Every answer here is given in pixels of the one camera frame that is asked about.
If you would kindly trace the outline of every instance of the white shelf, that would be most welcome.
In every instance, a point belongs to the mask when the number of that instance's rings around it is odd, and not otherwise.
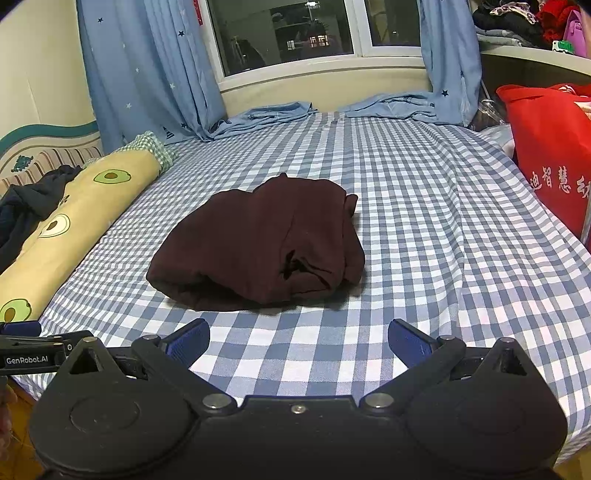
[[[574,70],[591,76],[591,60],[540,48],[512,47],[512,46],[484,46],[480,50],[485,55],[498,55],[515,59],[537,61],[547,65],[555,65],[564,69]]]

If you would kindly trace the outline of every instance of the window glass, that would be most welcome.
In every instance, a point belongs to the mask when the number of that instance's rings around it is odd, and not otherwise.
[[[225,75],[353,53],[344,0],[209,0],[208,4]]]
[[[365,0],[374,47],[419,47],[416,0]]]

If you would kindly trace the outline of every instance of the teal headboard trim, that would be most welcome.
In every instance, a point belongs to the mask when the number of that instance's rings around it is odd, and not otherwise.
[[[32,137],[53,137],[53,138],[76,138],[85,137],[94,132],[98,132],[99,127],[94,122],[76,127],[59,127],[58,125],[25,125],[24,127],[13,130],[8,135],[0,139],[0,158],[14,144]]]

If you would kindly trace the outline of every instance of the red tote bag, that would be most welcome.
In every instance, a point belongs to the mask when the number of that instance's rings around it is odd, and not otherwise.
[[[575,102],[591,102],[591,85],[505,85],[496,92],[507,107],[519,169],[542,203],[589,249],[591,119]]]

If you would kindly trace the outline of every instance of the mattress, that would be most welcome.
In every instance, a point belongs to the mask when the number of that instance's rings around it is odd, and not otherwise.
[[[568,444],[590,439],[591,256],[493,143],[459,127],[337,113],[226,140],[179,144],[177,164],[113,224],[54,296],[44,334],[88,329],[107,346],[211,327],[191,370],[234,396],[364,394],[405,370],[397,317],[469,346],[519,340],[564,409]],[[286,172],[359,196],[365,275],[350,295],[285,309],[194,312],[145,280],[172,228],[211,195]],[[18,381],[38,397],[50,374]]]

